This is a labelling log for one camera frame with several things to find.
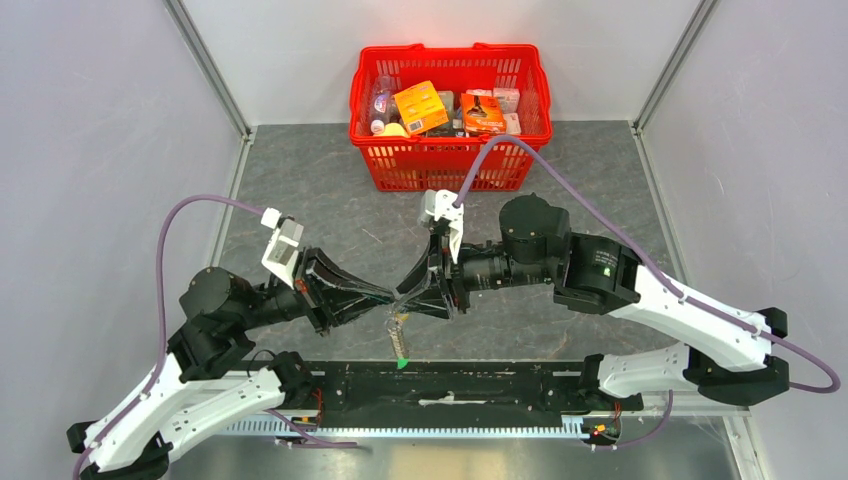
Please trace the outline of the orange box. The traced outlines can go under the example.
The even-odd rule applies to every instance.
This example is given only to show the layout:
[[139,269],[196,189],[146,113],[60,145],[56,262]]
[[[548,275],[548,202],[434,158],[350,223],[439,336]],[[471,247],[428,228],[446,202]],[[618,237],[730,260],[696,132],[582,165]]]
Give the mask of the orange box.
[[403,125],[409,135],[421,135],[449,122],[447,108],[429,80],[393,95]]

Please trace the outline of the plastic bottle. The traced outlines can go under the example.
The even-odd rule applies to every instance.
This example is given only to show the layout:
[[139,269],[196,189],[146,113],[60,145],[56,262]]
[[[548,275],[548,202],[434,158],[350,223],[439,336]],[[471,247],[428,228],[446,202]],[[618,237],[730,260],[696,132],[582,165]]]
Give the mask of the plastic bottle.
[[394,100],[394,83],[390,75],[380,75],[375,81],[368,103],[368,123],[372,135],[382,134],[387,125],[400,118]]

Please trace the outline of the red shopping basket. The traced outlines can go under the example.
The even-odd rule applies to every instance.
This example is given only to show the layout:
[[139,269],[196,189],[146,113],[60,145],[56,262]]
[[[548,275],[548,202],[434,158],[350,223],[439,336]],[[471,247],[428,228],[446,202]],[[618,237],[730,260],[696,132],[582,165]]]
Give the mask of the red shopping basket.
[[348,133],[380,191],[457,191],[489,139],[486,135],[374,136],[367,103],[383,79],[390,79],[394,90],[430,81],[438,90],[457,95],[474,88],[515,88],[519,92],[521,140],[540,150],[553,136],[547,75],[540,52],[532,44],[365,47],[360,51],[350,89]]

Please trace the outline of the orange black package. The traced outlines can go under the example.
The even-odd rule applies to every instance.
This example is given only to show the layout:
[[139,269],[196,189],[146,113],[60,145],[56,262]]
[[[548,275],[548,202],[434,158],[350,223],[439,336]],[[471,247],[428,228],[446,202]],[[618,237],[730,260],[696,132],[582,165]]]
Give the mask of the orange black package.
[[462,93],[460,106],[467,133],[497,135],[506,132],[507,123],[495,97]]

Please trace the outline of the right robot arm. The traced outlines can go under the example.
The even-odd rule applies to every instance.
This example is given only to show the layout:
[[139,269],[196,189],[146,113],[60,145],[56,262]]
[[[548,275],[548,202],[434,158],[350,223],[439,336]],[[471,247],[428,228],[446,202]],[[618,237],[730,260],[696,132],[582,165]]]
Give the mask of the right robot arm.
[[423,198],[420,220],[430,238],[398,285],[401,311],[450,319],[475,292],[548,284],[554,302],[572,312],[633,321],[673,339],[654,351],[586,357],[577,395],[591,409],[663,390],[752,406],[789,389],[788,363],[772,352],[787,333],[782,310],[747,312],[700,294],[679,299],[680,285],[651,272],[631,248],[574,233],[567,210],[534,194],[501,207],[499,241],[465,243],[464,214],[453,200],[447,190]]

